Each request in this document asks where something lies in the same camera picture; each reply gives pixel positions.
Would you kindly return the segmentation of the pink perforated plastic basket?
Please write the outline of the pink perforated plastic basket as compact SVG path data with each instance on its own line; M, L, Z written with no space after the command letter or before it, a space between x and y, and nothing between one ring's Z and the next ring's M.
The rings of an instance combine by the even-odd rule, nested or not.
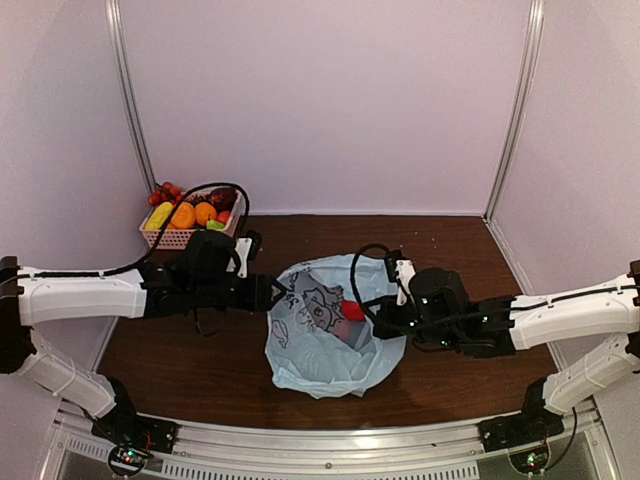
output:
M226 235L229 238L235 238L239 235L244 224L246 223L246 217L248 216L248 197L244 192L241 192L239 188L233 187L237 190L237 200L230 211L231 216L228 222L225 224L226 228L222 231L207 230L206 227L199 226L197 223L192 229L178 230L173 229L170 225L172 215L176 212L177 208L182 202L189 202L194 207L200 202L209 202L209 194L212 190L219 187L233 187L233 186L218 186L198 189L186 194L184 192L184 198L177 202L169 216L164 222L160 230L145 231L144 225L148 220L151 213L156 207L152 207L150 213L148 213L139 226L139 232L146 241L150 249L156 248L157 250L185 250L187 246L194 243L195 240L202 240L208 237L220 237Z

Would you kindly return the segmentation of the light blue printed plastic bag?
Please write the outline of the light blue printed plastic bag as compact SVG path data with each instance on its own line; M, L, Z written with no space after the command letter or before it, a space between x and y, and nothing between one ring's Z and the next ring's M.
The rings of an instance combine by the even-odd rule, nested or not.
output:
M349 320L345 301L353 256L300 262L277 280L285 296L267 313L265 355L272 382L314 399L363 396L383 382L404 356L406 338L380 339L370 320Z

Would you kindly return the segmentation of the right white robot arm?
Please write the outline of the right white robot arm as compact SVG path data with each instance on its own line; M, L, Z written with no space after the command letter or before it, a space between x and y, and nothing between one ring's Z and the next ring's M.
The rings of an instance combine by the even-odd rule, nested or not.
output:
M404 257L385 260L397 297L383 303L374 324L383 333L438 342L473 358L512 356L540 345L594 339L581 358L528 388L513 419L519 440L535 440L578 403L639 370L639 264L600 284L538 296L474 302L461 276L416 270Z

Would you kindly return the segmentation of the left aluminium corner post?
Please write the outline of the left aluminium corner post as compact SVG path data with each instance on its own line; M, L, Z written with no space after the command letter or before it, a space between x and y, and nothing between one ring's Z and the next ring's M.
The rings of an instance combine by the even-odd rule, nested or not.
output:
M122 21L121 2L118 0L106 0L105 9L125 118L144 185L147 192L151 193L156 186L156 177L149 157L141 116L136 102Z

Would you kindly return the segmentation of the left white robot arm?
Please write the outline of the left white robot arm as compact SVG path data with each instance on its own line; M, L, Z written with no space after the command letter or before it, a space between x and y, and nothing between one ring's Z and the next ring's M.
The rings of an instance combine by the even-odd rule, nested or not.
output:
M58 320L156 319L201 309L268 312L286 288L249 264L259 251L256 232L234 239L200 232L184 251L160 261L151 257L113 270L45 271L1 260L1 371L26 378L54 396L103 420L123 444L137 442L144 424L117 381L76 366L34 332Z

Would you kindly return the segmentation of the aluminium corner post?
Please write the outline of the aluminium corner post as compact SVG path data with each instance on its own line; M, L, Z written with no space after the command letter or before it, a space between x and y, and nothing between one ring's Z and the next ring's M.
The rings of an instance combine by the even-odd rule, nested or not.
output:
M483 215L483 219L487 224L490 224L496 215L500 199L506 186L507 176L515 157L517 143L525 118L526 106L539 59L544 29L544 10L545 2L543 0L531 0L529 2L529 13L516 91L498 168Z
M105 9L125 118L144 185L147 192L151 193L156 186L156 177L149 157L141 116L136 102L122 21L121 2L118 0L106 0Z

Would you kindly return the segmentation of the right aluminium corner post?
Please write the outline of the right aluminium corner post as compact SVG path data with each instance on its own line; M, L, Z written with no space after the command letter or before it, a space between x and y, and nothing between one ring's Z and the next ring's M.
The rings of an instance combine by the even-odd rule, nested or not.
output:
M529 2L529 13L516 91L498 168L483 215L483 219L487 224L490 224L496 215L500 199L506 186L507 176L515 157L517 143L525 118L526 106L539 59L544 29L544 10L545 2L543 0L531 0Z

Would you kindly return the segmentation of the red lychee bunch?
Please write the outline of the red lychee bunch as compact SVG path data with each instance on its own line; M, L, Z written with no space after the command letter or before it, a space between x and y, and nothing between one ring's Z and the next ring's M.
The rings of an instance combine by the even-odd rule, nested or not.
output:
M164 182L156 185L156 190L148 198L148 204L150 207L157 207L165 202L175 205L183 198L184 192L181 187L171 182Z

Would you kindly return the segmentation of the orange fruit in basket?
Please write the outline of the orange fruit in basket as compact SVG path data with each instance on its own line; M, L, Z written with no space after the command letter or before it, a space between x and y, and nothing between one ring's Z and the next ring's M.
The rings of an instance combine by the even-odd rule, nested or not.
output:
M217 211L209 202L200 202L194 207L196 215L196 223L199 226L206 227L209 221L215 221Z

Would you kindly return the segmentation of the red peach in basket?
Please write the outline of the red peach in basket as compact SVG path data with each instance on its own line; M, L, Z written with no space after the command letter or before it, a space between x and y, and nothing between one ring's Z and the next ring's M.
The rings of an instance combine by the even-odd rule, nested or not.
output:
M228 222L230 216L231 216L231 212L230 211L221 211L221 212L219 212L217 214L216 220L221 222L221 223L223 223L223 224L226 224Z

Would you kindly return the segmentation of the dark red apple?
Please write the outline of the dark red apple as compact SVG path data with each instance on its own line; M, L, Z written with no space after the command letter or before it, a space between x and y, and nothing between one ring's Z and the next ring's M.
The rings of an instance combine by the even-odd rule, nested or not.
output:
M218 211L231 211L237 200L237 190L233 187L219 187L209 194L209 202Z

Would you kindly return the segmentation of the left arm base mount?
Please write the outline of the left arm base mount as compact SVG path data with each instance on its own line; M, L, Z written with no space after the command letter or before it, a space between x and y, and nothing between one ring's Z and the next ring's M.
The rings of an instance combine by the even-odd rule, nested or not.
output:
M115 378L107 380L114 390L115 406L101 417L91 417L91 432L121 447L171 454L178 425L173 421L140 415L125 386Z

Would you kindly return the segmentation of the front aluminium rail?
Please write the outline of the front aluminium rail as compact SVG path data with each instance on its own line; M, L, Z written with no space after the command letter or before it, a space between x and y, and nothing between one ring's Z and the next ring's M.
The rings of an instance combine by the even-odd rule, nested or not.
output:
M169 453L155 452L141 479L527 479L514 463L550 451L544 479L618 479L592 401L565 430L538 443L489 452L476 419L415 427L270 430L195 422L178 425Z

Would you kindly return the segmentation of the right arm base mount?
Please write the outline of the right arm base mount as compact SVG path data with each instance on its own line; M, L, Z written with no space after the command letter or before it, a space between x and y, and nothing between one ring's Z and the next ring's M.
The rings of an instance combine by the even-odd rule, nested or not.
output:
M542 442L565 431L563 416L545 408L544 382L542 378L528 386L519 413L497 416L478 424L485 452Z

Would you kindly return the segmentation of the green pear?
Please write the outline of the green pear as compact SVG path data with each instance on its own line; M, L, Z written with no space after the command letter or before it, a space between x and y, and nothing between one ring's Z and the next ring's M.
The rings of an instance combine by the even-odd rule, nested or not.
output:
M218 231L222 231L226 228L226 225L220 221L217 220L208 220L206 223L206 229L207 230L218 230Z

